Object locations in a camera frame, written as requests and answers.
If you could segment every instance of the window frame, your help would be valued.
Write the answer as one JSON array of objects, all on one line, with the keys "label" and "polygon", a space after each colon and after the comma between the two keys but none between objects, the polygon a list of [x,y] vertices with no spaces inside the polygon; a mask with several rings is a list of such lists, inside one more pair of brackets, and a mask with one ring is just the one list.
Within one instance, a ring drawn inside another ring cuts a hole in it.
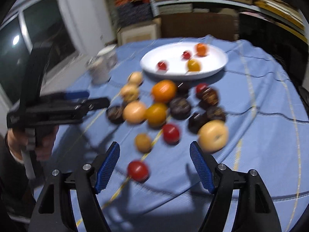
[{"label": "window frame", "polygon": [[[35,3],[38,3],[41,0],[25,0],[21,4],[17,5],[16,7],[13,7],[9,13],[7,14],[6,18],[4,19],[2,25],[0,26],[0,30],[4,28],[8,23],[10,23],[12,20],[14,20],[16,17],[18,18],[20,29],[22,32],[23,40],[26,44],[26,47],[31,53],[33,43],[30,39],[27,25],[25,22],[24,17],[24,10],[28,7],[32,6]],[[60,63],[58,63],[55,67],[53,67],[47,74],[45,74],[43,78],[42,87],[51,81],[61,70],[65,69],[67,66],[70,65],[72,59],[76,58],[79,53],[85,53],[85,46],[81,40],[80,34],[76,28],[76,25],[73,21],[72,14],[70,12],[68,1],[67,0],[57,0],[58,8],[63,20],[63,23],[66,27],[66,30],[70,36],[70,39],[72,41],[73,46],[75,47],[75,52],[73,52],[71,55],[66,57],[64,60],[62,60]],[[7,94],[5,93],[4,89],[2,88],[0,84],[0,97],[3,99],[3,102],[6,104],[6,107],[9,109],[13,106],[12,102],[8,98]]]}]

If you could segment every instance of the blue gripper pad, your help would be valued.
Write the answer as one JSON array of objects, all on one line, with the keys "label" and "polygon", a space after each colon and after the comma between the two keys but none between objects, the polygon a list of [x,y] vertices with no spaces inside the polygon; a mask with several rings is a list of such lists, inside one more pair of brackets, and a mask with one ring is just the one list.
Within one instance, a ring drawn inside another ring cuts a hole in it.
[{"label": "blue gripper pad", "polygon": [[107,187],[109,179],[112,175],[112,172],[114,171],[114,168],[120,156],[119,144],[115,142],[115,144],[109,148],[107,153],[108,155],[102,166],[98,170],[96,177],[97,180],[95,184],[95,191],[97,194]]},{"label": "blue gripper pad", "polygon": [[89,98],[89,96],[90,96],[90,93],[86,90],[71,91],[71,92],[65,93],[64,99],[66,99],[66,100],[82,99],[82,98]]},{"label": "blue gripper pad", "polygon": [[215,191],[215,186],[213,183],[213,175],[210,168],[207,166],[202,151],[198,147],[196,142],[190,144],[190,157],[197,171],[200,181],[205,189],[207,189],[211,194]]}]

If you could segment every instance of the cherry tomato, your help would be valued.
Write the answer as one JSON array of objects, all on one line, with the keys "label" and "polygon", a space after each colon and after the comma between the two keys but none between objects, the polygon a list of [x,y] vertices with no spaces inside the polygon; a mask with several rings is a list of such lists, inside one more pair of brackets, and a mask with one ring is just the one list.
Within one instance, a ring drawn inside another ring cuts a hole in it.
[{"label": "cherry tomato", "polygon": [[138,135],[136,135],[134,141],[138,151],[140,151],[141,153],[150,152],[152,140],[147,133],[139,133]]},{"label": "cherry tomato", "polygon": [[168,144],[175,144],[180,139],[179,128],[174,124],[166,124],[163,126],[163,139]]},{"label": "cherry tomato", "polygon": [[191,53],[189,51],[184,51],[182,54],[183,59],[190,59]]},{"label": "cherry tomato", "polygon": [[198,43],[198,44],[195,46],[195,49],[196,49],[196,51],[197,51],[197,55],[198,55],[198,56],[206,56],[206,55],[207,55],[208,47],[207,47],[206,44]]},{"label": "cherry tomato", "polygon": [[159,70],[167,70],[167,64],[165,61],[160,61],[157,64]]},{"label": "cherry tomato", "polygon": [[149,177],[148,167],[139,160],[131,161],[127,168],[128,176],[137,182],[143,182]]},{"label": "cherry tomato", "polygon": [[206,89],[209,85],[206,83],[200,83],[196,86],[196,93],[200,93],[202,90]]},{"label": "cherry tomato", "polygon": [[187,62],[188,71],[200,71],[200,62],[195,59],[190,59]]}]

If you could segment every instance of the chocolate pastry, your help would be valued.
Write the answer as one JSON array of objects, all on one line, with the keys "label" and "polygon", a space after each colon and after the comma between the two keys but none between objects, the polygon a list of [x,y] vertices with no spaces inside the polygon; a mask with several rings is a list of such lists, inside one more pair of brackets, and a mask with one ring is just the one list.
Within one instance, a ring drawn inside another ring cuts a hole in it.
[{"label": "chocolate pastry", "polygon": [[222,120],[225,122],[226,117],[225,117],[225,113],[223,111],[222,108],[217,107],[217,106],[210,106],[208,107],[206,113],[205,113],[206,117],[208,118],[209,121],[211,120]]},{"label": "chocolate pastry", "polygon": [[190,90],[189,83],[178,82],[176,86],[177,86],[177,96],[184,97],[184,98],[189,97],[189,90]]},{"label": "chocolate pastry", "polygon": [[207,110],[208,107],[210,106],[218,105],[219,97],[215,89],[208,87],[207,89],[202,90],[200,93],[201,93],[201,101],[199,103],[199,106],[201,108]]},{"label": "chocolate pastry", "polygon": [[170,114],[173,118],[182,120],[186,119],[191,114],[190,103],[182,97],[174,98],[170,104]]},{"label": "chocolate pastry", "polygon": [[110,122],[119,125],[124,122],[122,117],[124,107],[122,105],[115,105],[107,108],[106,115]]},{"label": "chocolate pastry", "polygon": [[208,118],[205,114],[198,112],[193,113],[188,121],[188,129],[190,132],[197,134],[203,125],[208,122]]}]

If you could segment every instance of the orange tomato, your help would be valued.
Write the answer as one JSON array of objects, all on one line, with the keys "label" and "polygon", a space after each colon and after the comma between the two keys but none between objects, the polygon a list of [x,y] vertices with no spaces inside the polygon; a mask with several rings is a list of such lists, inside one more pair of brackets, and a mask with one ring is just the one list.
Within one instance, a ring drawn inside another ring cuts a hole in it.
[{"label": "orange tomato", "polygon": [[196,51],[197,51],[197,55],[198,55],[198,56],[206,56],[206,55],[207,55],[208,47],[207,47],[206,44],[198,43],[198,44],[195,46],[195,49],[196,49]]},{"label": "orange tomato", "polygon": [[151,90],[151,94],[156,102],[167,103],[176,96],[177,86],[173,81],[162,80],[155,84]]}]

